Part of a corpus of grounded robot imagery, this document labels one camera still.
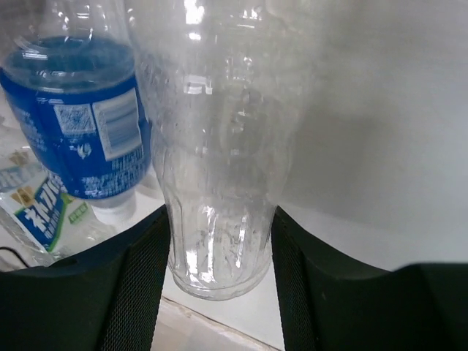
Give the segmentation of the clear white-label plastic bottle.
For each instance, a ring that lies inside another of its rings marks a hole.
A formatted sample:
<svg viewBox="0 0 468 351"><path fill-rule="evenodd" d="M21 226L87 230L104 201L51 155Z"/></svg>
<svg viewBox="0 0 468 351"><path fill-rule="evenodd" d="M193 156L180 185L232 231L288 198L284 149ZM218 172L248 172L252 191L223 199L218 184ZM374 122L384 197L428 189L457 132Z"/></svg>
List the clear white-label plastic bottle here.
<svg viewBox="0 0 468 351"><path fill-rule="evenodd" d="M27 147L1 152L1 224L44 266L117 234L87 202L63 193Z"/></svg>

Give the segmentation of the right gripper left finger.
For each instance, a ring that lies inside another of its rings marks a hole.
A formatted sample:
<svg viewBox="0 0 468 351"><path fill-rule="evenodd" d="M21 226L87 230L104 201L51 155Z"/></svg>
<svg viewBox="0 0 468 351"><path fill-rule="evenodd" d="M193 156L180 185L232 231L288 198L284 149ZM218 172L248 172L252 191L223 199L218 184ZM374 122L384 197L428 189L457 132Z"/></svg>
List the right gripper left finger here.
<svg viewBox="0 0 468 351"><path fill-rule="evenodd" d="M169 248L161 207L51 266L2 273L1 348L151 349Z"/></svg>

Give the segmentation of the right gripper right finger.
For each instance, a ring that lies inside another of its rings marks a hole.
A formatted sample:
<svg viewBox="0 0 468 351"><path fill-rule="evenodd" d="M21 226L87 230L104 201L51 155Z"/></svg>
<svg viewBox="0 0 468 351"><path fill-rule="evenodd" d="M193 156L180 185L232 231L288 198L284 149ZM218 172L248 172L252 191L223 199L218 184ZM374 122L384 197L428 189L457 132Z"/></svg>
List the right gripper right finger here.
<svg viewBox="0 0 468 351"><path fill-rule="evenodd" d="M273 266L286 350L465 350L467 265L385 271L333 248L277 208Z"/></svg>

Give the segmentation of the clear unlabelled plastic bottle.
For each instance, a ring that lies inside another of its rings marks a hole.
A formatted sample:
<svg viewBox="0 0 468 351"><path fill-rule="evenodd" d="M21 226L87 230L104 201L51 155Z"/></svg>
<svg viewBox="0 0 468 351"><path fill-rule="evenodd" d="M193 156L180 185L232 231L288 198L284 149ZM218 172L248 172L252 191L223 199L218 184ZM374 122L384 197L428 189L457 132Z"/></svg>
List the clear unlabelled plastic bottle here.
<svg viewBox="0 0 468 351"><path fill-rule="evenodd" d="M270 265L271 225L314 82L303 30L272 1L124 6L173 279L197 298L236 298Z"/></svg>

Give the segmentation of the blue label plastic bottle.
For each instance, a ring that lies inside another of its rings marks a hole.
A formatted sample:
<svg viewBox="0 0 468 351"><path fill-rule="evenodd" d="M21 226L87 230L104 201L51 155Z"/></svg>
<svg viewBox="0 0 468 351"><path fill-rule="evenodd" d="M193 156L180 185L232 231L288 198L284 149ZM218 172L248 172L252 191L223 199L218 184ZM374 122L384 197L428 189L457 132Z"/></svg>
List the blue label plastic bottle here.
<svg viewBox="0 0 468 351"><path fill-rule="evenodd" d="M134 215L150 124L120 1L3 1L1 87L63 192L105 224Z"/></svg>

